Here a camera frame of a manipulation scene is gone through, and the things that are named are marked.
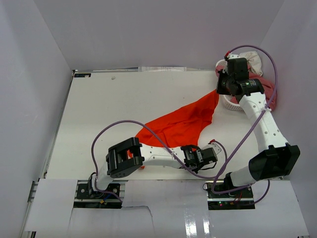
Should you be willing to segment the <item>orange t shirt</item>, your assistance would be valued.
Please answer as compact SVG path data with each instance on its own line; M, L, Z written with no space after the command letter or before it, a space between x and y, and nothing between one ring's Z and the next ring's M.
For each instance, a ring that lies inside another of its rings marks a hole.
M210 125L219 95L212 91L199 100L146 123L168 147L198 145L203 129Z

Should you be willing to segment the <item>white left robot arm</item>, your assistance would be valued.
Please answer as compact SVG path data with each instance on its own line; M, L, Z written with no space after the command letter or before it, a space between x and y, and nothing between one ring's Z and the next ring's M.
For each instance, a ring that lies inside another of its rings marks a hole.
M185 145L166 149L140 143L137 137L132 137L109 148L103 166L89 177L87 191L99 198L113 180L125 178L141 166L187 167L197 173L210 164L215 167L221 151L215 143L203 148Z

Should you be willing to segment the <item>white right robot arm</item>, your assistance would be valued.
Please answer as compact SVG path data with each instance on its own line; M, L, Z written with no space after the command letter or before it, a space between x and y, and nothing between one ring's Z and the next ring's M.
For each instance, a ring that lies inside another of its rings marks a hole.
M236 98L252 124L259 151L247 166L226 174L223 190L228 197L234 198L241 193L242 186L290 175L300 156L300 149L297 145L290 145L276 125L266 106L261 82L257 78L249 78L247 60L233 54L224 59L226 66L218 72L216 91Z

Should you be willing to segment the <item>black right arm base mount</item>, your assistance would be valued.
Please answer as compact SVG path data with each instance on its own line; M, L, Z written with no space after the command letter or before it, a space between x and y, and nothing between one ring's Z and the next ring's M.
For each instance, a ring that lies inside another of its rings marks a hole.
M251 187L224 194L215 194L211 190L212 182L205 182L203 190L207 192L208 209L210 211L253 210L254 195Z

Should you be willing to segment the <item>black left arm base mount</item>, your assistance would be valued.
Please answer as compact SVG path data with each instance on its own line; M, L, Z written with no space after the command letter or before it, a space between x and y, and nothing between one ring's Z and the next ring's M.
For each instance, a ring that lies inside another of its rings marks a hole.
M77 183L74 208L87 208L87 209L121 209L122 203L114 196L120 195L121 184L110 183L104 193L93 189L93 179L96 173L93 172L88 180L80 180Z

